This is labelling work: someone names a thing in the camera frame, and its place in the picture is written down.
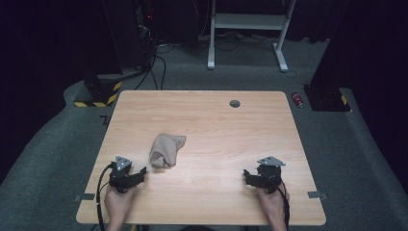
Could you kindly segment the person's left hand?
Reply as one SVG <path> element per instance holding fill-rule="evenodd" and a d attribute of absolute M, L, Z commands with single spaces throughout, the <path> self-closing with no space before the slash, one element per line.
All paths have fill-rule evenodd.
<path fill-rule="evenodd" d="M 113 187 L 108 187 L 105 195 L 105 207 L 111 220 L 125 219 L 131 209 L 136 187 L 127 192 L 118 192 Z"/>

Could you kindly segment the person's right hand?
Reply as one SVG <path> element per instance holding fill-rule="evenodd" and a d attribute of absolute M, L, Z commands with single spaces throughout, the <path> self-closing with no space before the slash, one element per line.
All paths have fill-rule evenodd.
<path fill-rule="evenodd" d="M 290 194 L 283 185 L 273 193 L 267 193 L 265 189 L 257 188 L 256 192 L 260 199 L 263 212 L 270 220 L 279 220 L 285 217 L 285 206 L 290 201 Z"/>

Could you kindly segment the white metal stand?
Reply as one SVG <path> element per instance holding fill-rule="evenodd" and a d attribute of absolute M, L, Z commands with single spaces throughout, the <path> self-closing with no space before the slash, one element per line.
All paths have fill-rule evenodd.
<path fill-rule="evenodd" d="M 212 0 L 211 4 L 211 27 L 208 50 L 207 68 L 212 70 L 216 66 L 216 29 L 243 29 L 243 30 L 264 30 L 279 31 L 278 41 L 272 45 L 274 54 L 282 72 L 288 72 L 282 46 L 288 32 L 288 28 L 293 16 L 296 0 L 290 0 L 285 14 L 243 14 L 243 13 L 218 13 L 217 0 Z"/>

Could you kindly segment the black base with yellow stripes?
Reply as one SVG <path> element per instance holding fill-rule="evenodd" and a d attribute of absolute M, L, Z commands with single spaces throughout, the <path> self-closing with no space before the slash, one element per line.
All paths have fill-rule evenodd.
<path fill-rule="evenodd" d="M 74 105 L 80 108 L 110 107 L 115 102 L 121 85 L 122 82 L 117 80 L 105 81 L 96 78 L 84 81 L 74 98 Z"/>

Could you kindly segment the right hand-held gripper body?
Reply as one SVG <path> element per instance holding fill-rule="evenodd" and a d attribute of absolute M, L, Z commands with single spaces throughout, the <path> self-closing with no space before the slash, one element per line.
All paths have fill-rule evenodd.
<path fill-rule="evenodd" d="M 264 180 L 263 188 L 266 193 L 274 193 L 279 191 L 284 193 L 286 191 L 285 184 L 282 181 L 281 167 L 285 165 L 284 162 L 269 156 L 257 161 L 258 175 Z"/>

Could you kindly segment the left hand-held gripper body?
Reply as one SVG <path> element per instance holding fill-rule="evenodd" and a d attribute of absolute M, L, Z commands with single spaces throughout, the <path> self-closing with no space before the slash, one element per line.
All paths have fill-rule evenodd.
<path fill-rule="evenodd" d="M 132 161 L 121 156 L 116 156 L 115 161 L 112 163 L 109 184 L 119 193 L 126 193 L 129 189 L 127 177 L 131 166 Z"/>

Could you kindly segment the beige mesh cloth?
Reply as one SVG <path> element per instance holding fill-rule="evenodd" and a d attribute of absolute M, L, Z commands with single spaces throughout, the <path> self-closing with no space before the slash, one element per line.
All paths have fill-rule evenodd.
<path fill-rule="evenodd" d="M 186 140 L 186 136 L 159 134 L 152 144 L 149 153 L 149 164 L 154 168 L 171 168 L 175 166 L 178 150 L 185 145 Z"/>

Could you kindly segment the dark equipment rack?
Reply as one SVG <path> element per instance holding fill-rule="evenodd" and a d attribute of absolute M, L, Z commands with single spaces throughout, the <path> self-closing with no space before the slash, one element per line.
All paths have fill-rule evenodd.
<path fill-rule="evenodd" d="M 140 45 L 148 70 L 152 63 L 157 45 L 157 28 L 153 0 L 135 0 L 135 15 L 139 30 Z"/>

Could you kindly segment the black square stand base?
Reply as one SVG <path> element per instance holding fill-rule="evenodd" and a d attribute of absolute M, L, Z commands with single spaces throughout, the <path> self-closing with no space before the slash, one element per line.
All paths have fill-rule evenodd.
<path fill-rule="evenodd" d="M 311 85 L 303 89 L 313 111 L 317 112 L 350 112 L 351 109 L 345 96 L 339 89 L 324 90 Z"/>

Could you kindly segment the red can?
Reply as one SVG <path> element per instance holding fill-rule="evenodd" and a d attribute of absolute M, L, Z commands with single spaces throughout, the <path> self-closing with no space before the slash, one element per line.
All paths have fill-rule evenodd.
<path fill-rule="evenodd" d="M 303 108 L 304 107 L 303 101 L 302 101 L 300 95 L 297 92 L 292 93 L 292 100 L 293 100 L 294 104 L 298 108 Z"/>

